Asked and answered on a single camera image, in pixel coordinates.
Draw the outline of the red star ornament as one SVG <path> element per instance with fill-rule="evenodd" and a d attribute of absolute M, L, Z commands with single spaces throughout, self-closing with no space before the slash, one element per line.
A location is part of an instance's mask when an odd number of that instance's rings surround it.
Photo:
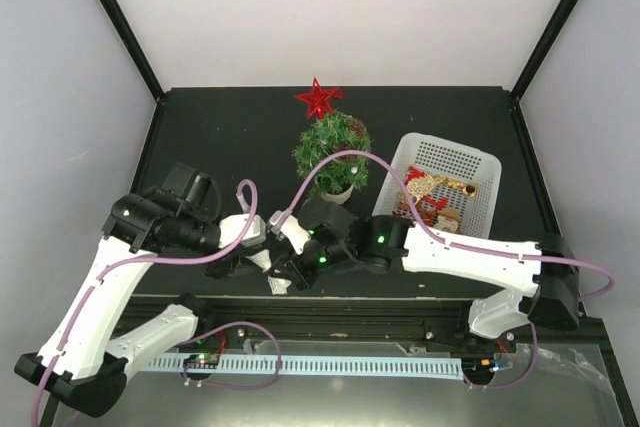
<path fill-rule="evenodd" d="M 332 99 L 343 99 L 344 93 L 339 87 L 323 87 L 319 80 L 314 77 L 311 89 L 308 92 L 295 95 L 294 98 L 306 104 L 306 117 L 308 119 L 316 117 L 322 120 L 326 114 L 334 113 L 330 101 Z"/>

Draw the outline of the brown pine cone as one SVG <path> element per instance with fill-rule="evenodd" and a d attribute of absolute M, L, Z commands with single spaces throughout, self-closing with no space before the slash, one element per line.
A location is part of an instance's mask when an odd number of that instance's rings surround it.
<path fill-rule="evenodd" d="M 339 153 L 339 152 L 350 151 L 353 149 L 354 149 L 353 146 L 350 146 L 346 143 L 341 143 L 335 147 L 334 152 Z M 349 154 L 349 155 L 345 154 L 338 158 L 338 160 L 342 162 L 353 162 L 356 159 L 357 159 L 357 156 L 352 154 Z"/>
<path fill-rule="evenodd" d="M 348 130 L 359 139 L 364 139 L 368 136 L 367 128 L 360 119 L 353 118 L 348 124 Z"/>

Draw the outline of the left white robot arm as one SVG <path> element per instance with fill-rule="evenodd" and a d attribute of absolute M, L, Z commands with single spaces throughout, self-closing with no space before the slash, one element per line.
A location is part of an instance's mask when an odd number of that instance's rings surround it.
<path fill-rule="evenodd" d="M 117 200 L 102 227 L 96 256 L 69 310 L 49 340 L 21 355 L 19 377 L 66 406 L 98 418 L 155 357 L 189 342 L 207 344 L 213 319 L 204 304 L 183 295 L 161 314 L 120 337 L 113 331 L 140 280 L 156 263 L 194 266 L 226 257 L 242 243 L 260 243 L 255 183 L 236 188 L 241 214 L 220 218 L 202 206 L 217 189 L 208 175 L 176 164 L 164 182 Z"/>

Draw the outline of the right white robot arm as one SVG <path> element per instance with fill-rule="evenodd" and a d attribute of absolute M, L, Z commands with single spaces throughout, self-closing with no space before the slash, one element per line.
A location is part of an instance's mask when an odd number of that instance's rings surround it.
<path fill-rule="evenodd" d="M 501 243 L 431 228 L 395 216 L 358 218 L 323 199 L 297 216 L 276 211 L 268 229 L 290 247 L 274 259 L 270 276 L 310 288 L 327 269 L 377 274 L 399 261 L 409 273 L 433 273 L 491 284 L 498 292 L 474 300 L 454 326 L 457 343 L 476 350 L 528 323 L 557 331 L 578 328 L 578 272 L 561 254 L 543 259 L 534 242 Z"/>

